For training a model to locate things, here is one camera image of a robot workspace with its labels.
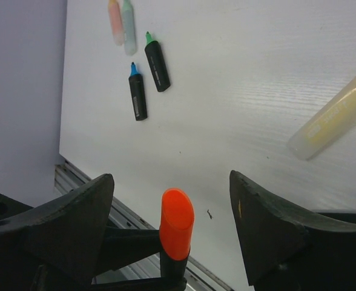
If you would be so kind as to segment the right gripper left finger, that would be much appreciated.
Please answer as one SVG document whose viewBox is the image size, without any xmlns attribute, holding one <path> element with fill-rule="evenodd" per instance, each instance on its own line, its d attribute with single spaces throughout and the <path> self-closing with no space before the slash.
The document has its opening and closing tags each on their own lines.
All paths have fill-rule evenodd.
<svg viewBox="0 0 356 291">
<path fill-rule="evenodd" d="M 113 191 L 113 177 L 103 174 L 0 220 L 0 290 L 87 290 Z"/>
</svg>

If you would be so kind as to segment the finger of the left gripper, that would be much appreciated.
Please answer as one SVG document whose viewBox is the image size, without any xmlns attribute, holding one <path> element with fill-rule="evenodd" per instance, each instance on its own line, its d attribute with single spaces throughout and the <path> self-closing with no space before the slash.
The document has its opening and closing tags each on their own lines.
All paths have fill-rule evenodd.
<svg viewBox="0 0 356 291">
<path fill-rule="evenodd" d="M 90 290 L 95 291 L 172 291 L 185 290 L 187 280 L 169 278 L 147 278 L 121 281 L 116 283 L 93 284 Z"/>
<path fill-rule="evenodd" d="M 161 250 L 158 230 L 106 227 L 101 245 L 101 270 L 118 270 Z"/>
</svg>

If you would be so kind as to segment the mint pastel highlighter body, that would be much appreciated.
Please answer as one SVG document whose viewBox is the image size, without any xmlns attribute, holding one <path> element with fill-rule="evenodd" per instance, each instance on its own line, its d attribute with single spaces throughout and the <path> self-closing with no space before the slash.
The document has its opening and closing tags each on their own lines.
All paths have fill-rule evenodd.
<svg viewBox="0 0 356 291">
<path fill-rule="evenodd" d="M 129 0 L 122 5 L 122 23 L 124 28 L 124 50 L 126 55 L 133 56 L 137 52 L 134 10 Z"/>
</svg>

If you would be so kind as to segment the peach pastel highlighter body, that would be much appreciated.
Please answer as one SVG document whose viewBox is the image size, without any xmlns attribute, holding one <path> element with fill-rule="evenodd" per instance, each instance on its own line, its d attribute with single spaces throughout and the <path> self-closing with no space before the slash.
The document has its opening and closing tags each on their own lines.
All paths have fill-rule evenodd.
<svg viewBox="0 0 356 291">
<path fill-rule="evenodd" d="M 109 0 L 108 14 L 110 18 L 111 31 L 116 45 L 124 44 L 124 28 L 122 25 L 122 18 L 120 13 L 120 6 L 116 0 Z"/>
</svg>

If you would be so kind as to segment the blue cap black highlighter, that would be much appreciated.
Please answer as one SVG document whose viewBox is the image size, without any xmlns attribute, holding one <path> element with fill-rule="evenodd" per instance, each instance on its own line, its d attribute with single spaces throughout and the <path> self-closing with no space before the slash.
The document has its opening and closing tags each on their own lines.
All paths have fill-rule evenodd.
<svg viewBox="0 0 356 291">
<path fill-rule="evenodd" d="M 138 72 L 134 62 L 131 63 L 131 73 L 128 78 L 131 92 L 131 100 L 134 109 L 136 121 L 143 121 L 147 119 L 147 103 L 145 97 L 145 89 L 143 77 Z"/>
</svg>

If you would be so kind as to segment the green cap black highlighter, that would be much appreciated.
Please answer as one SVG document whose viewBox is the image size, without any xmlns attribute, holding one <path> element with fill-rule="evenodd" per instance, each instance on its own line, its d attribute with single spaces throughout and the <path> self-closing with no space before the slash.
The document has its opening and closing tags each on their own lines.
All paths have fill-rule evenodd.
<svg viewBox="0 0 356 291">
<path fill-rule="evenodd" d="M 171 86 L 171 82 L 161 45 L 153 38 L 150 32 L 146 32 L 145 37 L 145 54 L 154 79 L 154 83 L 156 85 L 156 89 L 158 92 L 164 92 Z"/>
</svg>

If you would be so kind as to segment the yellow pastel highlighter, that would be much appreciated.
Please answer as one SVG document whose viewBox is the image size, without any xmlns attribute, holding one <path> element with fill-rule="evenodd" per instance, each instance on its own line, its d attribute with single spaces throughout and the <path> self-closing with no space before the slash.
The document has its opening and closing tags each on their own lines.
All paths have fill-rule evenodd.
<svg viewBox="0 0 356 291">
<path fill-rule="evenodd" d="M 356 125 L 356 77 L 303 125 L 288 141 L 302 160 L 316 156 Z"/>
</svg>

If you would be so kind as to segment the orange cap black highlighter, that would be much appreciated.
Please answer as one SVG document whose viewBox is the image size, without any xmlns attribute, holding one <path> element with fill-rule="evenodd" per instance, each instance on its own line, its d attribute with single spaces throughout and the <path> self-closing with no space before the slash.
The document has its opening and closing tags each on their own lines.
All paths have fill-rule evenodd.
<svg viewBox="0 0 356 291">
<path fill-rule="evenodd" d="M 194 207 L 178 188 L 166 190 L 161 200 L 159 239 L 160 275 L 173 283 L 183 281 L 194 227 Z"/>
</svg>

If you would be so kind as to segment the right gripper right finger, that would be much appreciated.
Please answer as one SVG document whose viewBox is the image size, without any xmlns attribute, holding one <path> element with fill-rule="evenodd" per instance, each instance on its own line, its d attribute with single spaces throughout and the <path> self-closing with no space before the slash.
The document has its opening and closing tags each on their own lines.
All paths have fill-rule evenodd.
<svg viewBox="0 0 356 291">
<path fill-rule="evenodd" d="M 313 212 L 235 170 L 229 193 L 255 290 L 356 290 L 356 213 Z"/>
</svg>

